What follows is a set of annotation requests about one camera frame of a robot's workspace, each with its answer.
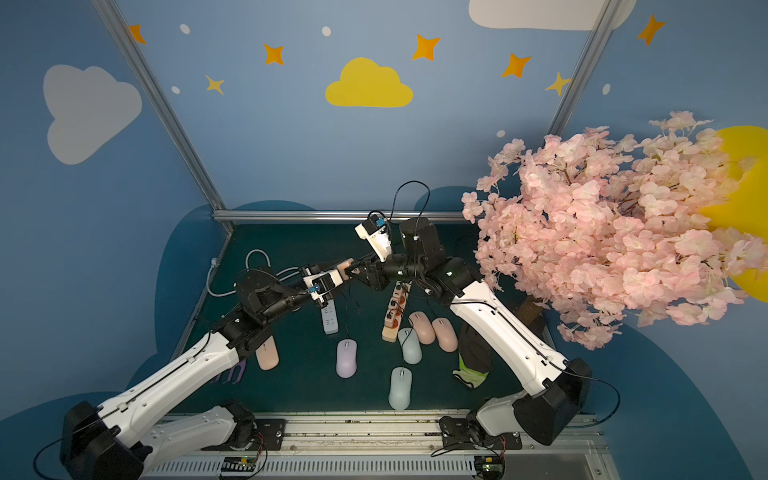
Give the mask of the white power strip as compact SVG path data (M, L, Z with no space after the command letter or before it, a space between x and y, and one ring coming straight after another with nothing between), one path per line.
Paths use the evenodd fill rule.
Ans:
M338 333L339 321L334 300L329 300L327 305L321 309L321 319L323 331L326 335Z

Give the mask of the pink charger adapter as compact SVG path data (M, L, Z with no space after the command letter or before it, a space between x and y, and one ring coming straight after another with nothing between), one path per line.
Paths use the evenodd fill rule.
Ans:
M354 263L353 258L349 258L337 264L331 273L331 278L335 286L341 286L350 280L347 269Z

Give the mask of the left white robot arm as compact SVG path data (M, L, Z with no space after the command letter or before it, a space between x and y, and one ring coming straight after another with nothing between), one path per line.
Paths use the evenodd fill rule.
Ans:
M249 270L239 303L175 360L97 406L83 401L63 424L59 458L73 479L137 479L155 466L211 446L247 446L254 416L231 401L187 420L162 418L211 379L252 355L281 315L311 300L316 286Z

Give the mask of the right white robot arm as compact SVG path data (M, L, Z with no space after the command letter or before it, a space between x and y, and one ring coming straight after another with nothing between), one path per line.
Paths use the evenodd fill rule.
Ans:
M568 360L532 333L474 267L446 254L428 219L415 217L400 224L400 253L392 249L386 220L375 213L355 231L372 251L346 268L350 277L375 290L394 281L415 283L473 329L520 382L518 393L490 399L470 414L476 434L497 437L522 430L534 441L551 445L585 402L589 365Z

